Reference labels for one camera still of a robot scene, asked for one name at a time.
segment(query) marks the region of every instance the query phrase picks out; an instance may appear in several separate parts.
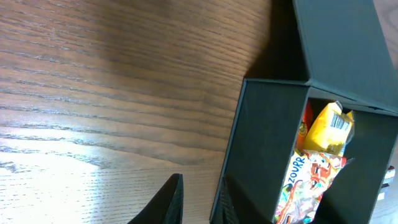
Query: open box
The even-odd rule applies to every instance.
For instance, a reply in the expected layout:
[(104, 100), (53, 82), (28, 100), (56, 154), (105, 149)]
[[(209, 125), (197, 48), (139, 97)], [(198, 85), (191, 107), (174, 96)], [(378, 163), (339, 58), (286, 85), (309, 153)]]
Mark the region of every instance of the open box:
[(314, 223), (368, 223), (398, 135), (398, 76), (373, 1), (272, 3), (293, 15), (285, 18), (292, 20), (287, 43), (294, 52), (275, 55), (286, 63), (265, 74), (273, 79), (243, 82), (210, 221), (226, 176), (272, 221), (307, 101), (320, 108), (314, 119), (339, 101), (354, 113), (345, 157), (355, 161), (323, 194)]
[(265, 219), (271, 221), (274, 216), (307, 101), (315, 119), (327, 103), (336, 100), (345, 110), (354, 111), (355, 134), (345, 157), (355, 161), (325, 192), (314, 222), (369, 221), (394, 151), (398, 117), (365, 106), (368, 111), (361, 111), (352, 107), (350, 99), (305, 83), (246, 79), (221, 176), (232, 177)]

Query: box lid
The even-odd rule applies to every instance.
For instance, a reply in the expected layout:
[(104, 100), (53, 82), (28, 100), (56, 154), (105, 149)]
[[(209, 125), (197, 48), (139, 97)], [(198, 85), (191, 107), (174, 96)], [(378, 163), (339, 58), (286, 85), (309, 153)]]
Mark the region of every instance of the box lid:
[(398, 113), (398, 76), (372, 0), (294, 0), (308, 85)]

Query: yellow wrapper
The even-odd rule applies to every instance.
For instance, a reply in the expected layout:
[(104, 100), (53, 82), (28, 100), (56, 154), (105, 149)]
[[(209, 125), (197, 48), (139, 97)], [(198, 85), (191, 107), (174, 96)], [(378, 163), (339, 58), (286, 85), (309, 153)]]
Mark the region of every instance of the yellow wrapper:
[(341, 112), (338, 102), (329, 103), (312, 124), (304, 141), (304, 149), (341, 155), (353, 124), (354, 121)]

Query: wooden table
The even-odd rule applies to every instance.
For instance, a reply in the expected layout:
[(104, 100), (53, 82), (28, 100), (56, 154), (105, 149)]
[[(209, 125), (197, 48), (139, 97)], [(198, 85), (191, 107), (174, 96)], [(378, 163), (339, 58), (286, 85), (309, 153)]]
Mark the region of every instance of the wooden table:
[[(398, 68), (398, 2), (375, 5)], [(127, 223), (175, 172), (184, 175), (184, 223), (208, 223), (271, 7), (2, 1), (0, 223)], [(374, 223), (398, 220), (397, 186)]]

